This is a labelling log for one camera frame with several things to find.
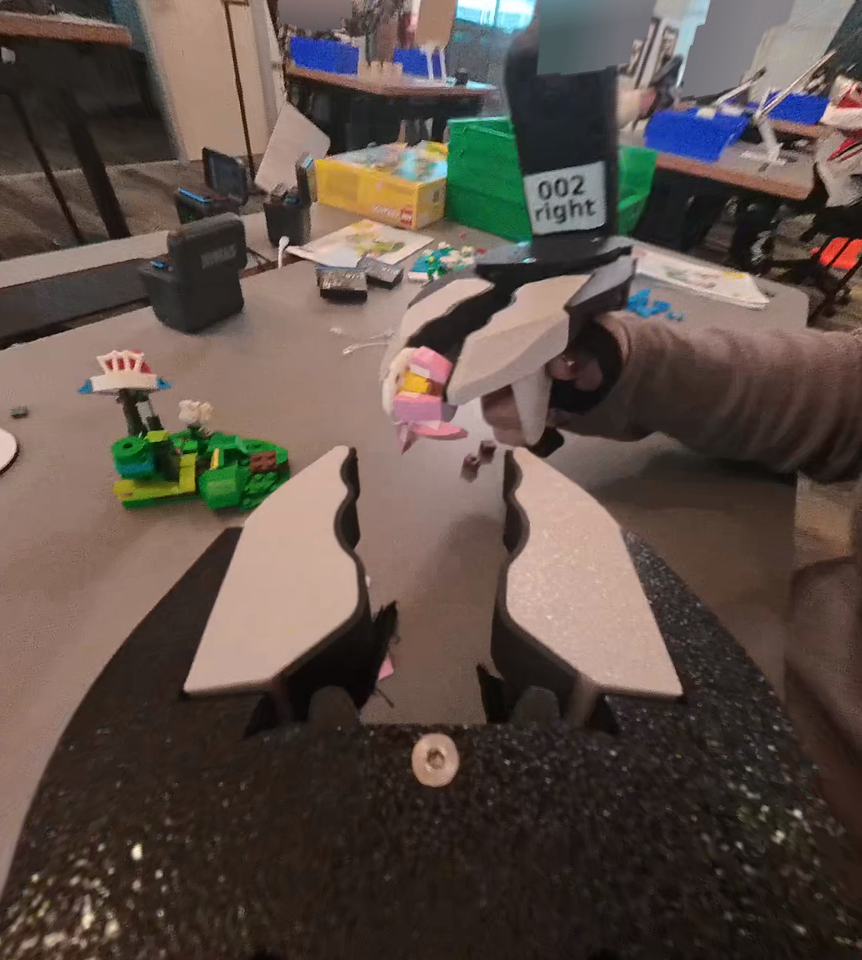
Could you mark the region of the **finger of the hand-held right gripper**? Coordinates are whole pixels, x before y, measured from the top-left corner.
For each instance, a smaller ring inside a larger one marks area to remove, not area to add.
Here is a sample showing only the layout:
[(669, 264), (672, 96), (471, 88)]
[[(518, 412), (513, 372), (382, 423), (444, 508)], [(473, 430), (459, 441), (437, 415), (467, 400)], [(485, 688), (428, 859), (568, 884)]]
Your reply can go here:
[(495, 287), (480, 277), (445, 277), (428, 284), (406, 308), (380, 364), (381, 406), (390, 419), (398, 382), (417, 348), (449, 357), (493, 309)]
[(533, 375), (561, 354), (567, 343), (570, 298), (591, 278), (569, 274), (531, 282), (512, 294), (462, 342), (444, 395), (465, 404)]

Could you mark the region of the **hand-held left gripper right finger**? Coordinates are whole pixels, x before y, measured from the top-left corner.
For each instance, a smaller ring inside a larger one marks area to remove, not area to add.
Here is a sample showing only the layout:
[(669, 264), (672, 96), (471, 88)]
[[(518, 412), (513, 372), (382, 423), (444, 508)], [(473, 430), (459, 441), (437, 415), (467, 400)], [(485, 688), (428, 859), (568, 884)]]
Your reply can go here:
[(507, 551), (489, 654), (489, 723), (603, 722), (608, 698), (677, 704), (683, 686), (619, 523), (530, 451), (505, 454)]

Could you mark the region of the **pink lego flower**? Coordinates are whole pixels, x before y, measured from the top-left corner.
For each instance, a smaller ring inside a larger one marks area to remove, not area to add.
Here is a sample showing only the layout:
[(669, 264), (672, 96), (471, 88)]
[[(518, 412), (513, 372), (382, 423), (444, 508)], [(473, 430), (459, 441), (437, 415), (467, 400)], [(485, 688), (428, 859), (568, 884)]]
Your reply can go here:
[(426, 346), (405, 347), (390, 361), (381, 382), (381, 402), (401, 453), (422, 440), (462, 441), (467, 431), (454, 424), (457, 407), (446, 398), (454, 364)]

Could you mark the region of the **lego flower model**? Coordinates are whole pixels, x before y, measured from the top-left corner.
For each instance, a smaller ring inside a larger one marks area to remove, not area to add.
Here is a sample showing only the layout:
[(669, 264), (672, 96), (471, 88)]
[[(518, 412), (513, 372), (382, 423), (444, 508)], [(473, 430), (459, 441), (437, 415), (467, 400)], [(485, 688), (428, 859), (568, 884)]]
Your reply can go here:
[(139, 350), (97, 356), (100, 371), (79, 388), (84, 396), (112, 397), (125, 417), (125, 436), (110, 447), (115, 498), (126, 510), (197, 499), (213, 512), (250, 512), (291, 476), (289, 450), (263, 439), (211, 426), (208, 401), (178, 403), (181, 427), (167, 429), (153, 398), (172, 385)]

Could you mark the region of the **person's right forearm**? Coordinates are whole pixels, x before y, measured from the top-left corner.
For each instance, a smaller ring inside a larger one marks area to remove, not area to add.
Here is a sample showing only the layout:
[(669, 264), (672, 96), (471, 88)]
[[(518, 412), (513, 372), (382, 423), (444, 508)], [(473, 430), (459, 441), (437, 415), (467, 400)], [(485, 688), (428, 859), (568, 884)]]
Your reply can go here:
[(693, 328), (633, 316), (585, 331), (595, 390), (557, 382), (552, 407), (577, 433), (661, 433), (721, 460), (823, 483), (862, 471), (862, 327)]

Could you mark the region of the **pile of mixed lego pieces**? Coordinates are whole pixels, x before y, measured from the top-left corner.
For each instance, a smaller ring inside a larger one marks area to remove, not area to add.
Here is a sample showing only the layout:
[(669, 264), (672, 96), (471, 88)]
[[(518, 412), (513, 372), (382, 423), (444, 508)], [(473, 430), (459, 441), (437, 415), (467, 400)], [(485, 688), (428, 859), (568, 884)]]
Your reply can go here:
[(451, 246), (439, 243), (428, 247), (408, 270), (408, 282), (425, 284), (454, 272), (473, 269), (479, 256), (487, 252), (482, 246)]

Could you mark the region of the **lego instruction booklet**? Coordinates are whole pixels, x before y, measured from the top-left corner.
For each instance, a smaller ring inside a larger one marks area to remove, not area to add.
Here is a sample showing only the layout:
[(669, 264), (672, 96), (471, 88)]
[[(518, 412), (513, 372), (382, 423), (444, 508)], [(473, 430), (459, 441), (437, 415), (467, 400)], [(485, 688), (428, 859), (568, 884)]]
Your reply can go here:
[(360, 220), (302, 246), (287, 246), (285, 252), (325, 267), (352, 268), (364, 258), (396, 266), (433, 242), (427, 234)]

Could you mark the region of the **yellow lego box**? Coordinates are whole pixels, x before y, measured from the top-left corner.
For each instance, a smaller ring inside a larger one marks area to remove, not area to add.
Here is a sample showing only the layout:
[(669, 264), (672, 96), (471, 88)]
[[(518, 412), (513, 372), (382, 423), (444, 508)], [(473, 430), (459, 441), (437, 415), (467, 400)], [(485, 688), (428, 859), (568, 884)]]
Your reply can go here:
[(369, 146), (314, 163), (317, 200), (416, 232), (445, 216), (448, 147), (436, 141)]

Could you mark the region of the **blue lego pieces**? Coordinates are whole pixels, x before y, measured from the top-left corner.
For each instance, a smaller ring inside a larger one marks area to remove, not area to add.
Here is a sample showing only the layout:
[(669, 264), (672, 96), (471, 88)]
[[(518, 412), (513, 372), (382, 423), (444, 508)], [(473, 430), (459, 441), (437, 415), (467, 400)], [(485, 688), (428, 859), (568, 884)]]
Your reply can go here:
[(664, 318), (672, 323), (680, 323), (684, 316), (667, 301), (654, 298), (650, 289), (641, 289), (632, 293), (627, 301), (627, 311), (641, 318)]

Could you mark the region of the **stack of green plastic trays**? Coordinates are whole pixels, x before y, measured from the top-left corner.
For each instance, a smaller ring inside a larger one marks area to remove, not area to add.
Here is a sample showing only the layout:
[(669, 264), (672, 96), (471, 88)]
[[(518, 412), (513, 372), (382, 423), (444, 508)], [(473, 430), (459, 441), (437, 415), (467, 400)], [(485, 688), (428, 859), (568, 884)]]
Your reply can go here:
[[(507, 117), (456, 118), (448, 124), (446, 218), (487, 234), (520, 242), (531, 238), (522, 174)], [(618, 227), (634, 233), (648, 204), (657, 153), (619, 149)]]

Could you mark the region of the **blue plastic bin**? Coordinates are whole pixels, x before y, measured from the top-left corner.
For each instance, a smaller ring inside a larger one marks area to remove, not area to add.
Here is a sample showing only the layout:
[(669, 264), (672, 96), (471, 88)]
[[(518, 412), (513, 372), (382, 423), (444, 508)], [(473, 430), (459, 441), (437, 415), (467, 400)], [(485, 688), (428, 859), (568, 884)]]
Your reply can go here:
[(290, 37), (292, 65), (322, 73), (357, 76), (361, 51), (352, 43), (294, 34)]
[(644, 129), (643, 142), (658, 153), (712, 163), (740, 139), (748, 126), (749, 117), (743, 113), (712, 110), (705, 116), (699, 109), (668, 109), (653, 114)]
[(393, 52), (392, 62), (401, 67), (405, 76), (434, 82), (447, 79), (445, 52), (437, 46), (398, 47)]

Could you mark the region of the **black battery charger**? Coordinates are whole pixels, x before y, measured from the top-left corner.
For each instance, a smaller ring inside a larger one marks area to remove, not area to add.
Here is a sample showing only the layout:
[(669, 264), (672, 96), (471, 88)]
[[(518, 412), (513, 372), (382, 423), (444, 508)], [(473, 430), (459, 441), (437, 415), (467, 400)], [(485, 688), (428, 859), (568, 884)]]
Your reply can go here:
[(242, 213), (251, 186), (248, 169), (237, 157), (207, 147), (201, 150), (203, 185), (180, 186), (174, 193), (178, 221), (182, 225)]
[(310, 242), (312, 206), (317, 201), (315, 164), (310, 152), (301, 154), (294, 165), (294, 185), (279, 181), (267, 194), (264, 212), (269, 242), (279, 252)]

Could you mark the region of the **background work table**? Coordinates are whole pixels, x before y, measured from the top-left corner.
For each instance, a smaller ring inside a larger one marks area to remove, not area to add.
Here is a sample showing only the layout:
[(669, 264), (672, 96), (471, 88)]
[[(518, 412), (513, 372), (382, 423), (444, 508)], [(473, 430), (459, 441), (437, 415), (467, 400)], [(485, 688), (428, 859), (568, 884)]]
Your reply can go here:
[(725, 148), (714, 161), (655, 152), (653, 183), (633, 232), (641, 242), (677, 253), (699, 248), (732, 201), (799, 202), (815, 183), (805, 152), (785, 151), (783, 164), (744, 157), (746, 145)]

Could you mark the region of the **cream door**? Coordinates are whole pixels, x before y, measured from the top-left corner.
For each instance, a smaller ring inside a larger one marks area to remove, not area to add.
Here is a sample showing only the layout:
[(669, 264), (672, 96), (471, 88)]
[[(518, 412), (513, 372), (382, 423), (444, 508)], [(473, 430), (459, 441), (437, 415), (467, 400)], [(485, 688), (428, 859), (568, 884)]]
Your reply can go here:
[[(276, 118), (270, 92), (276, 5), (242, 2), (231, 10), (255, 160), (263, 156)], [(138, 9), (176, 157), (197, 161), (207, 147), (244, 158), (221, 2), (142, 1)]]

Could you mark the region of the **wooden side desk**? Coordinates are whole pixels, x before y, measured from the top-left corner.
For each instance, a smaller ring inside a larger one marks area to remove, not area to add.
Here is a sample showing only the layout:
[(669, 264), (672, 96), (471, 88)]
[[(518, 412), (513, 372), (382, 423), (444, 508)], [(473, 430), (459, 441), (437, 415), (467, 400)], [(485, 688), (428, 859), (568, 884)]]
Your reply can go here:
[[(0, 10), (0, 47), (16, 50), (21, 42), (100, 45), (124, 49), (130, 49), (133, 45), (129, 30), (108, 21), (68, 13)], [(129, 238), (131, 233), (125, 213), (74, 86), (60, 73), (52, 73), (43, 80), (43, 84), (53, 89), (56, 114), (67, 130), (79, 168), (108, 237), (112, 240)]]

